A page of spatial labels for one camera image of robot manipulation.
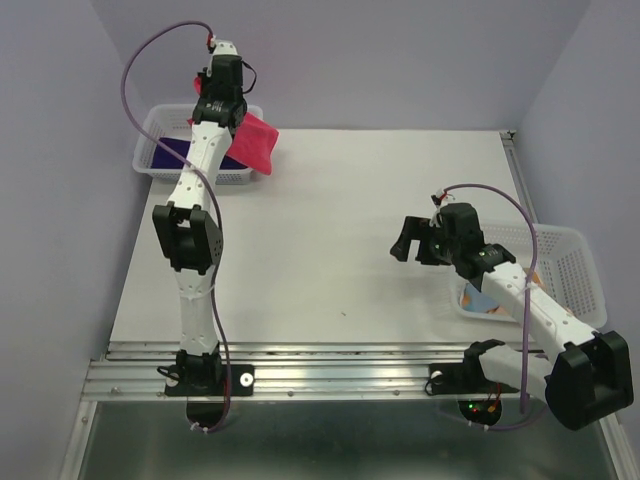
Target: pink cloth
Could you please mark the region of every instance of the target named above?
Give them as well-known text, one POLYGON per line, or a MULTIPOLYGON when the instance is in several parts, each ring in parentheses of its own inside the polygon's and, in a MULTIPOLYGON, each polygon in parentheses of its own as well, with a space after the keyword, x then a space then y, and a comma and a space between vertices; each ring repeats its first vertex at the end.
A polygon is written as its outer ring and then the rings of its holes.
MULTIPOLYGON (((193 80, 193 87, 200 94, 200 78, 193 80)), ((255 115, 247 113, 238 127, 227 156, 265 175, 271 175, 271 152, 278 141, 279 132, 255 115)))

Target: white table surface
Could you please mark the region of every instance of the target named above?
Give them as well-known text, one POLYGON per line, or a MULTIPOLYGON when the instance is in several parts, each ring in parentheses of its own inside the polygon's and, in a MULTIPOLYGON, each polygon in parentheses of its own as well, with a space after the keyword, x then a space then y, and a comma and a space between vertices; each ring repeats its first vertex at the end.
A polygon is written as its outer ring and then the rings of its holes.
MULTIPOLYGON (((515 324, 457 315, 446 268, 389 255, 406 215, 432 214, 438 188, 478 182, 516 195, 497 132, 283 130, 273 163, 271 177, 216 189, 225 232, 217 296, 229 341, 520 339, 515 324)), ((152 184, 113 342, 180 338, 177 286, 151 221, 172 189, 152 184)), ((495 194, 456 199, 481 219, 520 220, 495 194)))

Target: metal floor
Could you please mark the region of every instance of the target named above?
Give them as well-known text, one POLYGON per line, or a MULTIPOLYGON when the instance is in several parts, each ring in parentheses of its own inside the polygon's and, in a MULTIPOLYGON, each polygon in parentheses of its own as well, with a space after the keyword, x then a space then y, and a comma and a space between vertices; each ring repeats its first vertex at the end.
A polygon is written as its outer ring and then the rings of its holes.
MULTIPOLYGON (((453 401, 236 404, 224 432, 193 433, 184 405, 98 406, 80 478, 609 479, 600 428, 564 429, 549 414, 512 433, 484 433, 438 414, 453 401)), ((517 420, 505 401, 502 424, 517 420)))

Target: white plastic basket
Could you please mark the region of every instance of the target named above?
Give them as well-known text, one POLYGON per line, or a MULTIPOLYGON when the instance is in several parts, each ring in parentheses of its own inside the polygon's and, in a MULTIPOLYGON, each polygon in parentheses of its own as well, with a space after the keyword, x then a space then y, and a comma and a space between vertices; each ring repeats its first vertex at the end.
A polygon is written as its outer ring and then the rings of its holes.
MULTIPOLYGON (((263 118, 262 109, 255 105, 249 105, 248 112, 260 120, 263 118)), ((178 140, 191 140, 191 127, 187 120, 191 118, 192 113, 193 104, 157 105, 149 111, 143 128, 155 139, 169 137, 178 140)), ((151 168, 156 147, 155 143, 140 135, 133 152, 133 169, 155 178, 177 182, 181 170, 151 168)), ((252 171, 251 168, 220 170, 216 183, 218 185, 245 185, 251 181, 252 171)))
MULTIPOLYGON (((571 228, 536 225, 538 263, 536 273, 546 292, 560 305, 571 309, 576 317, 595 328, 607 322, 604 294, 593 256, 585 238, 571 228)), ((483 224, 485 241, 498 243, 515 255, 523 267, 531 263, 531 234, 526 225, 511 223, 483 224)), ((473 313, 464 310, 460 300, 467 282, 451 269, 450 290, 454 309, 465 317, 486 320, 515 320, 507 315, 473 313)))

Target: gray wall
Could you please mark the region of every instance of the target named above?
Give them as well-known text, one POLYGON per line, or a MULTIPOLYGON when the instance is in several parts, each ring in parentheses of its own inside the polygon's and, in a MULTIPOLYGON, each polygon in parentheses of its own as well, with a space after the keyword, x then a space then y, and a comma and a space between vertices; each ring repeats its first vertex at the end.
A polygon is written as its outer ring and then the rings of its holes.
MULTIPOLYGON (((545 223, 585 233, 640 386, 640 2, 594 0, 520 126, 545 223)), ((621 413, 640 451, 640 402, 621 413)))
MULTIPOLYGON (((260 77, 280 127, 515 127, 588 0, 92 0, 120 55, 180 19, 211 23, 260 77)), ((133 73, 149 105, 193 100, 202 33, 177 32, 133 73)))
POLYGON ((4 2, 0 66, 0 477, 57 478, 148 182, 88 1, 4 2))

